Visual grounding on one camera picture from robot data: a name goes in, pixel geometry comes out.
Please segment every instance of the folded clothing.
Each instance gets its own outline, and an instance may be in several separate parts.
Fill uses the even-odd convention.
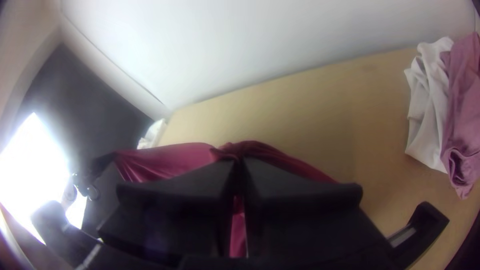
[[[474,32],[443,52],[449,79],[441,161],[460,198],[480,177],[480,38]]]
[[[404,71],[411,90],[405,154],[443,173],[447,171],[440,152],[447,118],[449,79],[440,53],[450,51],[453,44],[449,37],[418,44],[419,55]]]

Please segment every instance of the white cloth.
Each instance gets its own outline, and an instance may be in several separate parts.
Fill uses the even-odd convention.
[[[165,119],[156,121],[148,128],[145,137],[142,137],[138,141],[138,145],[136,148],[146,149],[157,147],[166,129],[167,121]]]
[[[447,173],[440,160],[444,125],[447,117],[449,79],[440,53],[450,51],[454,42],[442,37],[434,43],[420,43],[419,55],[405,75],[410,85],[408,141],[405,154]]]

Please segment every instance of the white wall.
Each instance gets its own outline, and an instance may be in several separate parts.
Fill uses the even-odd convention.
[[[0,14],[0,151],[32,80],[60,42],[47,0],[8,0]]]
[[[470,0],[62,4],[107,58],[172,110],[285,74],[475,29]]]

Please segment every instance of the dark wall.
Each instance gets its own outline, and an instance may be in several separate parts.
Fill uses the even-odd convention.
[[[80,161],[118,149],[134,149],[153,121],[83,65],[64,45],[33,80],[17,115],[18,125],[35,112],[75,167]],[[97,225],[117,205],[115,184],[122,179],[110,165],[96,182],[100,199],[89,201],[83,229]]]

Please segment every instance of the red cloth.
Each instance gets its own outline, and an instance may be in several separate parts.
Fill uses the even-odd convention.
[[[303,178],[336,183],[313,166],[258,141],[227,143],[219,148],[201,142],[122,150],[115,152],[115,165],[125,181],[144,183],[170,179],[218,160],[256,158]],[[241,198],[234,198],[230,257],[247,255],[245,214]]]

